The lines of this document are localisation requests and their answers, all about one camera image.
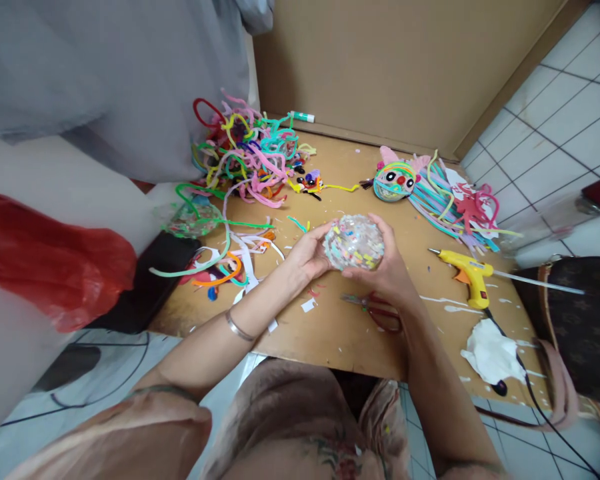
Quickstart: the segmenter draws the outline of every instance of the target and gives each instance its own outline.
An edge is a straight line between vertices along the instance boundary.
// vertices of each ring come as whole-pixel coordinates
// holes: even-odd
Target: crumpled tissue
[[[526,372],[515,358],[516,348],[515,340],[502,335],[491,319],[484,319],[473,328],[460,355],[490,385],[507,377],[524,382]]]

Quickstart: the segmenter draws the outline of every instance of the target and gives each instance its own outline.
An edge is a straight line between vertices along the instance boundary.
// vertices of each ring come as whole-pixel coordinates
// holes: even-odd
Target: hand
[[[369,214],[369,218],[378,226],[385,242],[385,255],[377,270],[346,268],[342,276],[364,283],[394,307],[422,305],[404,260],[395,244],[393,228],[378,215]]]
[[[331,268],[322,240],[334,221],[335,219],[305,233],[296,242],[284,262],[284,265],[290,264],[292,268],[302,271],[307,282],[318,278]]]

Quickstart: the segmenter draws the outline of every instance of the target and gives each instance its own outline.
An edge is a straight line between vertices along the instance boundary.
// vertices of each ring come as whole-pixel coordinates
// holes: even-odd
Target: table surface
[[[317,149],[317,155],[311,158],[305,169],[307,172],[320,169],[327,184],[356,185],[360,180],[373,177],[376,164],[381,160],[379,149],[370,145],[310,133],[300,133],[300,142],[307,142]],[[468,255],[464,245],[431,226],[408,200],[386,203],[376,198],[372,190],[363,189],[352,193],[326,189],[321,194],[322,201],[309,195],[296,194],[290,187],[284,187],[283,191],[288,194],[288,199],[280,209],[270,209],[260,203],[247,204],[237,197],[230,198],[227,217],[234,221],[264,223],[266,216],[271,216],[275,226],[275,244],[284,253],[301,235],[300,229],[287,219],[288,215],[304,225],[308,221],[311,225],[319,225],[344,213],[374,212],[382,216],[395,230],[400,252],[413,282],[419,294],[426,297],[424,302],[431,319],[438,327],[445,350],[468,392],[480,397],[532,405],[527,388],[521,382],[508,379],[508,394],[505,398],[499,397],[460,356],[460,350],[467,346],[472,328],[484,315],[470,311],[466,306],[441,301],[448,299],[466,303],[468,286],[453,280],[456,269],[440,261],[427,249],[448,249]],[[235,227],[235,230],[249,231],[245,227]],[[203,243],[222,250],[224,238],[224,228],[218,228],[206,236]],[[266,276],[281,261],[273,249],[252,257],[258,278]],[[206,252],[203,259],[208,258],[209,252]],[[503,271],[513,266],[512,261],[495,253],[487,254],[482,260]],[[490,277],[486,283],[495,320],[509,337],[531,344],[535,332],[511,281]],[[328,272],[314,281],[312,286],[319,293],[315,299],[317,306],[307,313],[303,312],[300,305],[311,298],[308,292],[304,292],[277,316],[278,328],[272,333],[265,333],[254,346],[254,352],[376,377],[408,380],[407,353],[402,334],[379,331],[360,306],[340,300],[342,293],[365,295],[368,293],[366,288],[342,278],[337,271]],[[207,298],[206,288],[180,285],[154,318],[149,330],[185,337],[194,326],[203,324],[231,306],[239,290],[232,283],[222,284],[218,300],[211,302]],[[543,372],[534,347],[521,346],[518,352],[527,370]],[[540,404],[549,406],[545,378],[533,375],[531,381]]]

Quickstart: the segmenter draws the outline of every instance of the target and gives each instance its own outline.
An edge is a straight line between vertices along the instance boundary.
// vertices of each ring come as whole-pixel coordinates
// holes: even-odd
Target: woman's right hand
[[[421,307],[422,300],[415,289],[404,260],[395,244],[393,228],[378,215],[369,214],[378,226],[385,242],[385,254],[374,271],[360,268],[346,268],[342,276],[364,283],[394,307]]]

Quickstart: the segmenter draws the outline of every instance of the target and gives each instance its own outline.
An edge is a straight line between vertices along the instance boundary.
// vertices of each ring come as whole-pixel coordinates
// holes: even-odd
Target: glue stick
[[[302,120],[302,121],[306,121],[309,123],[313,123],[314,120],[314,116],[310,113],[300,113],[300,112],[291,112],[291,116],[293,118],[295,118],[296,120]]]

